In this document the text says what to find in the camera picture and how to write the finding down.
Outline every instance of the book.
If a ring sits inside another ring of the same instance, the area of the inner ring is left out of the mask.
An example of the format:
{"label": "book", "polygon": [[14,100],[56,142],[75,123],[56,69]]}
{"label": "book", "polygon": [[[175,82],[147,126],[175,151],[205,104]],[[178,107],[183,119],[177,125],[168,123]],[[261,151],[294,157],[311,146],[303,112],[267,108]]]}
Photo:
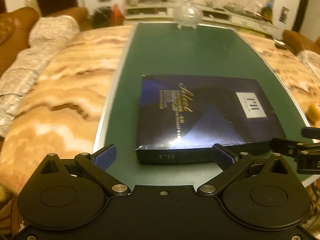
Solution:
{"label": "book", "polygon": [[136,153],[141,163],[210,162],[219,143],[263,153],[285,138],[256,80],[147,75],[142,78]]}

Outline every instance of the doorway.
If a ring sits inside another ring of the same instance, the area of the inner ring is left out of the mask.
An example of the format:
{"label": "doorway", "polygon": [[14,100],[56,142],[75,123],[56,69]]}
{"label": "doorway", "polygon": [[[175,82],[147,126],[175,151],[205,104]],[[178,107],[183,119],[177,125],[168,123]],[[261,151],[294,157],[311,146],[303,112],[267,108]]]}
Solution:
{"label": "doorway", "polygon": [[0,0],[0,14],[6,12],[4,0]]}
{"label": "doorway", "polygon": [[308,2],[309,0],[300,0],[300,5],[297,11],[297,16],[296,16],[296,20],[294,22],[294,25],[292,27],[292,30],[295,32],[300,32],[303,20],[304,20],[304,16],[306,13],[306,9],[308,6]]}

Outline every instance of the brown leather armchair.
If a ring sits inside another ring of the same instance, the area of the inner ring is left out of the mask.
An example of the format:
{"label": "brown leather armchair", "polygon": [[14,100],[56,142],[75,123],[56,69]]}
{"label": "brown leather armchair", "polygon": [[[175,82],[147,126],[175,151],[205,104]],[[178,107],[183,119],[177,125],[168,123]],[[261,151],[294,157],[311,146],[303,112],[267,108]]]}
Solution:
{"label": "brown leather armchair", "polygon": [[297,55],[302,50],[311,50],[320,54],[320,37],[314,42],[300,33],[285,30],[282,34],[282,39],[287,49],[294,55]]}

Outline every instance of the marble tabletop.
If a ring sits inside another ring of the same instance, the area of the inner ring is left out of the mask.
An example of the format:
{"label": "marble tabletop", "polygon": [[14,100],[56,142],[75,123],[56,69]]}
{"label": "marble tabletop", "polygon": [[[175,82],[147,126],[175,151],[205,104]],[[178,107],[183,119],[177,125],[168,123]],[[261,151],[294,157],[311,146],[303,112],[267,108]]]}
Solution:
{"label": "marble tabletop", "polygon": [[[132,26],[77,34],[39,76],[5,139],[0,184],[18,194],[46,154],[92,152],[100,115]],[[272,40],[241,33],[289,88],[305,112],[320,101],[316,77]]]}

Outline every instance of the green tabletop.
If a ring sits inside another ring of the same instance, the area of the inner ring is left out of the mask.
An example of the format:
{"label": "green tabletop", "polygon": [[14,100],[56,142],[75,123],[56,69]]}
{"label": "green tabletop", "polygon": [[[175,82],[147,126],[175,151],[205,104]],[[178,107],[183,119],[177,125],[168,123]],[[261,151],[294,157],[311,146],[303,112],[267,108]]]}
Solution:
{"label": "green tabletop", "polygon": [[[215,163],[143,165],[138,162],[136,132],[142,75],[184,74],[256,79],[271,102],[287,138],[300,135],[304,120],[283,85],[261,57],[233,30],[199,26],[178,29],[170,23],[140,23],[119,79],[105,145],[117,147],[108,173],[134,185],[199,185],[221,172]],[[268,157],[265,153],[257,157]],[[286,160],[293,169],[295,162]],[[309,175],[298,175],[301,181]]]}

